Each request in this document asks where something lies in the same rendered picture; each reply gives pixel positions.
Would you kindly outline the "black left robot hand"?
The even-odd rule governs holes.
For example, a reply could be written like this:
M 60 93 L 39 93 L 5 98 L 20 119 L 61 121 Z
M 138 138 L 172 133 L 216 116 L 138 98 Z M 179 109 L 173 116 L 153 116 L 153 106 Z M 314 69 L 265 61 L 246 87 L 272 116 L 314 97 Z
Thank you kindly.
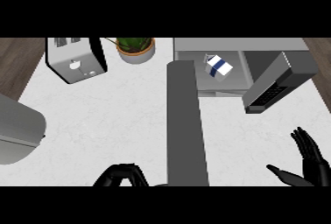
M 133 186 L 148 186 L 141 168 L 135 164 L 114 164 L 99 175 L 94 186 L 120 186 L 127 179 Z

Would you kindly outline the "grey microwave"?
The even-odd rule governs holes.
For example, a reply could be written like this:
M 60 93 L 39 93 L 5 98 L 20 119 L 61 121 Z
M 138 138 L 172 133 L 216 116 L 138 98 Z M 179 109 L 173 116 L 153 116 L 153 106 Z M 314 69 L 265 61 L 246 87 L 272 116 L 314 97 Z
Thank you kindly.
M 215 55 L 232 65 L 224 80 L 207 72 Z M 263 113 L 318 73 L 300 38 L 176 38 L 173 59 L 195 75 L 198 96 L 240 97 L 249 114 Z

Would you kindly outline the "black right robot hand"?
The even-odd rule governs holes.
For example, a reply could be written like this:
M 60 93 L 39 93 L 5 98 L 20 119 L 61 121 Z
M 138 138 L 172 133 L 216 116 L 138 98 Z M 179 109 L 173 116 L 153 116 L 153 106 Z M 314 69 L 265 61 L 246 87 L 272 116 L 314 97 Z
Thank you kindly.
M 303 158 L 303 175 L 299 176 L 271 164 L 266 166 L 268 170 L 290 186 L 331 186 L 331 165 L 324 159 L 315 139 L 302 128 L 294 130 L 292 138 Z

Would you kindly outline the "white and blue milk carton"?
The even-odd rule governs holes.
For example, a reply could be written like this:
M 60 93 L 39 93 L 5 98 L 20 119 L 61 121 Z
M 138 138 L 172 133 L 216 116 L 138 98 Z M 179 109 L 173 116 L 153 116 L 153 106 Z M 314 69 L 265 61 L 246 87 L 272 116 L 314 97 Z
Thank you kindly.
M 207 74 L 222 82 L 229 76 L 234 66 L 219 55 L 206 55 L 204 62 Z

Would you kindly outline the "green plant in grey pot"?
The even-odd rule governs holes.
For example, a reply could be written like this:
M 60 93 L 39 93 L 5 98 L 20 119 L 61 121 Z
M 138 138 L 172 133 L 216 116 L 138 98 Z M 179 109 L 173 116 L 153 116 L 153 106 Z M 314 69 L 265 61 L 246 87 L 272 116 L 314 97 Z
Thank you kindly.
M 108 38 L 108 41 L 117 47 L 119 56 L 132 65 L 145 63 L 156 54 L 156 38 Z

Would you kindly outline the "grey rounded appliance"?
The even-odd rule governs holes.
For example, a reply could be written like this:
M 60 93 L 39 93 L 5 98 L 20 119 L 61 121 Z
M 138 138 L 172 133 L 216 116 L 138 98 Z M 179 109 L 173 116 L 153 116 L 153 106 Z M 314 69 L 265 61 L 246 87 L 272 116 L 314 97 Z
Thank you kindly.
M 0 94 L 0 165 L 11 165 L 30 155 L 46 127 L 43 114 Z

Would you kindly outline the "silver toaster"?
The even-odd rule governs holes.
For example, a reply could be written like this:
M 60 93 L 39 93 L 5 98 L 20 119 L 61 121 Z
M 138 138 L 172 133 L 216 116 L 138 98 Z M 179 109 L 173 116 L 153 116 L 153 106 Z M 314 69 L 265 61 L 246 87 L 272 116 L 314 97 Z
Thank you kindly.
M 99 38 L 46 38 L 46 65 L 67 84 L 108 71 Z

